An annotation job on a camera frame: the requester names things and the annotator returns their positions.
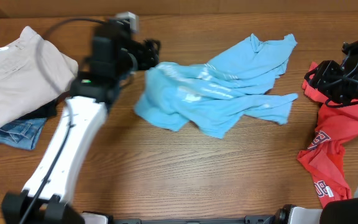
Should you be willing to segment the light blue t-shirt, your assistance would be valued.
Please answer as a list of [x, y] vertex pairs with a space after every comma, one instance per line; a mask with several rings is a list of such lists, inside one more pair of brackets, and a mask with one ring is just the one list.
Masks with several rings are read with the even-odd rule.
[[203, 134], [219, 139], [243, 116], [286, 124], [298, 95], [268, 91], [286, 72], [296, 45], [293, 34], [265, 42], [251, 34], [204, 64], [161, 62], [146, 71], [134, 111], [171, 131], [192, 121]]

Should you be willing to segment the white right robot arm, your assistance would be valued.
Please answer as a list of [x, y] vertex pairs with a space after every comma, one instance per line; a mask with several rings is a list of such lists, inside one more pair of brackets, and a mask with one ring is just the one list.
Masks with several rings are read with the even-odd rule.
[[342, 63], [325, 60], [305, 74], [305, 95], [321, 103], [315, 137], [298, 161], [311, 174], [322, 207], [284, 205], [276, 214], [245, 223], [358, 223], [358, 187], [344, 179], [344, 143], [358, 136], [358, 40], [344, 43]]

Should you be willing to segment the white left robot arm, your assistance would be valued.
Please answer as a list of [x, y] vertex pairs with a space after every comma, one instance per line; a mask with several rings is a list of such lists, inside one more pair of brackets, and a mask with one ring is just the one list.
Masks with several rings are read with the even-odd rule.
[[91, 54], [71, 83], [62, 117], [40, 164], [19, 194], [7, 193], [1, 204], [6, 223], [112, 223], [113, 217], [77, 212], [73, 195], [91, 143], [137, 71], [159, 62], [160, 42], [135, 41], [139, 18], [130, 12], [95, 20]]

